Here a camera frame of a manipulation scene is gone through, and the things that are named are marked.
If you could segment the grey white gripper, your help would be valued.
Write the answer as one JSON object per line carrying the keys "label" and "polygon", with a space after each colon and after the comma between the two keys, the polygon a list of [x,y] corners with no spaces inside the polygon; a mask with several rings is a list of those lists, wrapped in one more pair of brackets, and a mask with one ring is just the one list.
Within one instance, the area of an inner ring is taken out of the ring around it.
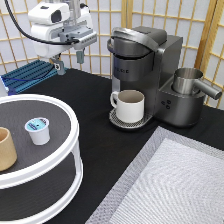
{"label": "grey white gripper", "polygon": [[[70,48],[74,48],[79,64],[84,63],[84,48],[97,41],[96,32],[83,24],[73,27],[64,26],[62,23],[50,26],[34,24],[31,28],[31,34],[33,37],[44,41],[60,42],[60,45],[52,45],[34,41],[34,49],[37,55],[52,58]],[[64,63],[61,60],[52,58],[51,61],[59,75],[66,73]]]}

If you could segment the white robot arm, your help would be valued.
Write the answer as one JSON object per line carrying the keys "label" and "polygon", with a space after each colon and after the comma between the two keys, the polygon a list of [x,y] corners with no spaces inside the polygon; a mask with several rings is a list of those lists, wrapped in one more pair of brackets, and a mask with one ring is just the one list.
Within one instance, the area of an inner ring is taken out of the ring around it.
{"label": "white robot arm", "polygon": [[84,63],[84,50],[97,41],[89,7],[80,0],[42,0],[28,13],[31,35],[38,56],[51,59],[59,75],[65,74],[62,52],[74,48],[77,62]]}

